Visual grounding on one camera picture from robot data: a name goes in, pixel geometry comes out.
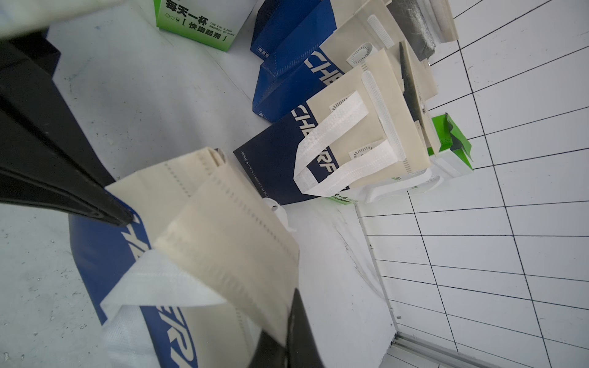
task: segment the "blue bag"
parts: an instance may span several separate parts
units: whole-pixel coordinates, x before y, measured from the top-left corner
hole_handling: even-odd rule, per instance
[[[320,0],[266,0],[258,11],[250,50],[268,58]]]
[[[262,63],[253,111],[276,122],[381,49],[403,88],[399,49],[392,46],[404,39],[382,0],[323,0]],[[431,79],[422,65],[417,74],[418,82]],[[425,100],[433,96],[425,84],[421,90]]]
[[[70,215],[72,256],[101,324],[107,321],[107,317],[100,302],[143,252],[151,249],[141,218],[132,208],[129,209],[134,214],[134,221],[127,228]],[[180,309],[154,306],[140,309],[160,366],[197,368],[193,338]],[[170,330],[178,331],[184,341],[170,341]]]

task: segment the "green box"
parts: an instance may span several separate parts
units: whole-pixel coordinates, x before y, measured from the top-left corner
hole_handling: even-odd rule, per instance
[[[155,23],[161,29],[227,51],[255,3],[255,0],[154,0]]]

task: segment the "white floor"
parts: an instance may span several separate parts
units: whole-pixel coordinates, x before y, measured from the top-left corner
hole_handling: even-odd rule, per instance
[[[474,173],[360,207],[398,330],[505,368],[587,367],[589,2],[450,3],[459,41],[431,58],[427,103]]]
[[[110,367],[66,214],[0,205],[0,292],[0,367]]]

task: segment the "beige non-woven bag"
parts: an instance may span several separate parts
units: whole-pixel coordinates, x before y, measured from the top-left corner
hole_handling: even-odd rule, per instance
[[[299,247],[222,152],[204,148],[107,190],[138,214],[153,247],[133,227],[123,231],[137,261],[100,304],[115,366],[147,361],[142,352],[153,351],[150,341],[139,342],[150,333],[141,333],[136,306],[157,306],[170,328],[168,356],[179,366],[198,358],[203,368],[246,367],[259,329],[286,344]]]
[[[425,140],[427,148],[431,148],[434,154],[438,154],[440,150],[440,139],[434,122],[429,115],[429,110],[425,105],[423,93],[417,80],[416,71],[422,66],[421,63],[416,63],[411,57],[411,46],[407,41],[402,41],[399,47],[401,54],[401,69],[403,73],[403,83],[405,84],[405,101],[411,112],[411,116],[415,121],[419,121],[421,131]]]
[[[385,50],[366,58],[307,105],[320,123],[307,128],[296,153],[293,178],[303,194],[365,198],[361,193],[367,185],[431,165]],[[307,168],[317,156],[318,162],[335,160],[339,166],[320,183]]]

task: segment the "stack of bags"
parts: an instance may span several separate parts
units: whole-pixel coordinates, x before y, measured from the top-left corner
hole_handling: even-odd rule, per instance
[[[448,3],[402,3],[262,6],[251,50],[265,61],[253,111],[274,124],[234,153],[263,197],[372,202],[472,171],[468,140],[425,106],[437,94],[428,50],[456,39]]]

